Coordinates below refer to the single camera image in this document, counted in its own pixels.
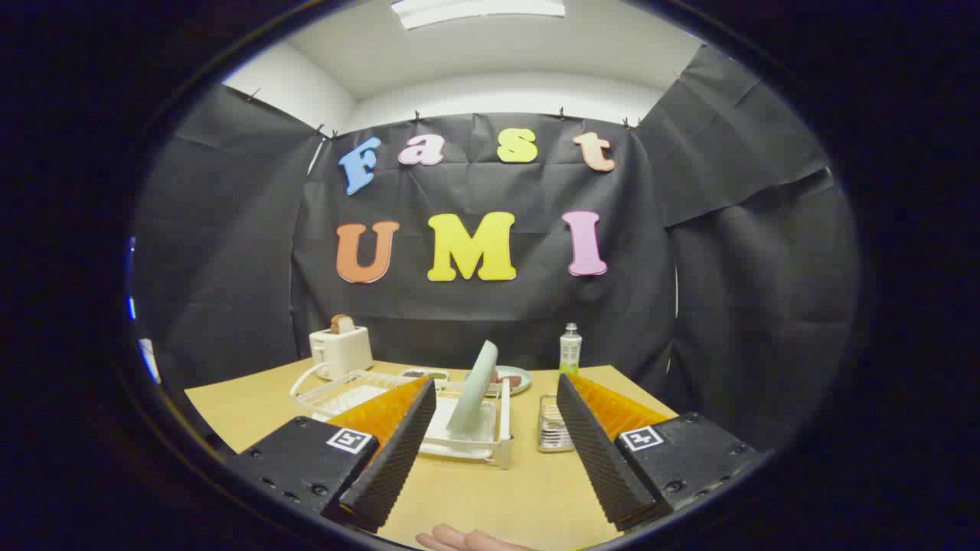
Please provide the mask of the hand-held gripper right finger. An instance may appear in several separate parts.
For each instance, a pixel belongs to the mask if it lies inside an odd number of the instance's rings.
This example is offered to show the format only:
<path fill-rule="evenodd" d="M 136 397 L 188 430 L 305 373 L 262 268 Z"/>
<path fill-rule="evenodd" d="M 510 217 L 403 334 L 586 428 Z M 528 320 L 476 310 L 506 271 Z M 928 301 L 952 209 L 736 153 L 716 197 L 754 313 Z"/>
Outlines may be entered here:
<path fill-rule="evenodd" d="M 620 531 L 685 509 L 766 459 L 699 412 L 666 418 L 578 374 L 560 375 L 557 407 Z"/>

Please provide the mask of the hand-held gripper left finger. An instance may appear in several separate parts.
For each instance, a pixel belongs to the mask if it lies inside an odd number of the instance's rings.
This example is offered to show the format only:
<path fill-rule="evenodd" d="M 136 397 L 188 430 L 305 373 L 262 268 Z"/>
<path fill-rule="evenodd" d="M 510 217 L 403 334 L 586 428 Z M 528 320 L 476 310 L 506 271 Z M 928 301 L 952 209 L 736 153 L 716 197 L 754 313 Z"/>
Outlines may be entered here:
<path fill-rule="evenodd" d="M 232 473 L 314 520 L 375 533 L 399 498 L 436 411 L 431 379 L 412 379 L 318 421 L 295 416 L 230 460 Z"/>

